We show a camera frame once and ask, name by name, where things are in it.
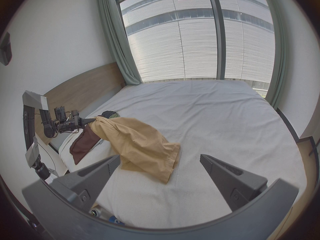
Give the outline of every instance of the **bed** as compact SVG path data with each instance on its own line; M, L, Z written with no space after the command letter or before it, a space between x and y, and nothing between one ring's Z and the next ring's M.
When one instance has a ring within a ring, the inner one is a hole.
M208 222L231 213L199 162L208 154L268 179L282 178L299 188L307 184L302 158L276 111L243 81L195 80L126 86L92 112L117 111L156 128L169 142L180 142L179 162L167 184L149 174L114 171L97 203L126 225L177 228ZM71 134L59 148L70 172L115 153L108 141L77 165L69 148Z

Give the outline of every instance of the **green curtain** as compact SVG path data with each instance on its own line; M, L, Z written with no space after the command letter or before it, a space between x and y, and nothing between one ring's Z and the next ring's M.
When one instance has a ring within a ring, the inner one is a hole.
M272 78L265 99L275 110L277 110L286 81L286 53L288 50L286 40L288 34L286 32L286 22L283 21L281 12L278 9L278 1L266 1L269 5L274 26L275 54Z
M102 28L109 50L127 85L142 83L115 0L98 0Z

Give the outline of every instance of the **wooden headboard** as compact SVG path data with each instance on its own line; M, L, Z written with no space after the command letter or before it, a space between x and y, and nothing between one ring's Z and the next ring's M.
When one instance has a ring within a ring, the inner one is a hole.
M119 85L124 87L125 80L117 63L114 62L70 78L45 93L44 96L47 97L50 115L54 120L54 108L64 106L65 111L82 111ZM48 145L50 138L47 138L43 132L40 116L35 117L34 124L36 134Z

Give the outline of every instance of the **brown garment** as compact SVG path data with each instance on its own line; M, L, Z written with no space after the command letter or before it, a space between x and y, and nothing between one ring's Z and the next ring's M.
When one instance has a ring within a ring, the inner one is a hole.
M91 130L121 155L122 169L144 171L167 183L180 143L170 143L152 126L135 118L97 116Z
M86 125L70 146L70 154L73 156L74 164L77 165L99 140L100 137L91 130L89 125Z

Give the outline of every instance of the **wooden floor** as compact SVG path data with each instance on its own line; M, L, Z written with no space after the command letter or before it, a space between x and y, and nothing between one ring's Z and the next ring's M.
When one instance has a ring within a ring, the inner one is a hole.
M299 148L304 169L306 171L306 190L300 197L300 199L291 207L290 211L277 227L277 229L268 237L267 240L278 239L295 221L299 214L306 207L316 185L316 160L314 154L309 156L312 146L309 140L297 143Z

